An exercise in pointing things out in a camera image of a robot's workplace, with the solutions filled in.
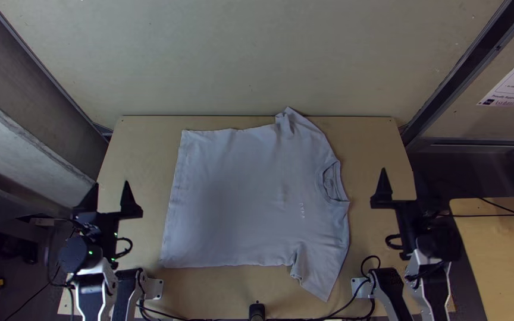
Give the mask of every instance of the beige wall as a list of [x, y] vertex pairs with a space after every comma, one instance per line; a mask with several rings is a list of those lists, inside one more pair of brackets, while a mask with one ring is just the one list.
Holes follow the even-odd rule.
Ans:
[[502, 0], [0, 0], [94, 121], [384, 115], [409, 121]]
[[475, 106], [514, 67], [514, 38], [424, 137], [514, 140], [514, 106]]

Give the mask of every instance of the t-shirt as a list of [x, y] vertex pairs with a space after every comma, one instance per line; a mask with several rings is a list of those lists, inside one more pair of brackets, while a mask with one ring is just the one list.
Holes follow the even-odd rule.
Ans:
[[325, 135], [291, 108], [271, 125], [184, 130], [161, 263], [292, 266], [327, 301], [348, 251], [348, 207]]

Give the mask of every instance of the wooden table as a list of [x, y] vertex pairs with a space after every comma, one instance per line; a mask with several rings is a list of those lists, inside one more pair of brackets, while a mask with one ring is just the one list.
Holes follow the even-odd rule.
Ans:
[[[382, 266], [394, 266], [403, 274], [407, 262], [384, 243], [386, 235], [398, 232], [394, 212], [373, 210], [369, 205], [382, 167], [386, 167], [395, 199], [415, 198], [412, 169], [396, 123], [383, 117], [309, 119], [326, 134], [341, 160], [344, 189], [352, 202], [350, 249], [327, 303], [301, 288], [289, 276], [290, 267], [162, 269], [158, 264], [181, 130], [251, 128], [271, 124], [273, 117], [131, 116], [118, 120], [98, 178], [99, 211], [120, 209], [128, 180], [144, 217], [120, 223], [119, 236], [132, 239], [134, 249], [120, 259], [119, 269], [141, 266], [150, 276], [165, 281], [163, 299], [148, 301], [147, 306], [187, 318], [246, 319], [249, 305], [259, 300], [269, 318], [320, 317], [350, 300], [350, 279], [361, 276], [364, 257], [376, 254]], [[405, 297], [411, 312], [419, 313], [415, 302]], [[369, 308], [368, 300], [358, 300], [339, 315], [363, 316]], [[63, 295], [59, 313], [70, 313], [68, 295]], [[386, 315], [380, 304], [375, 315]]]
[[[489, 199], [514, 210], [514, 197]], [[509, 214], [480, 199], [454, 199], [454, 215]], [[455, 218], [489, 321], [514, 321], [514, 216]]]

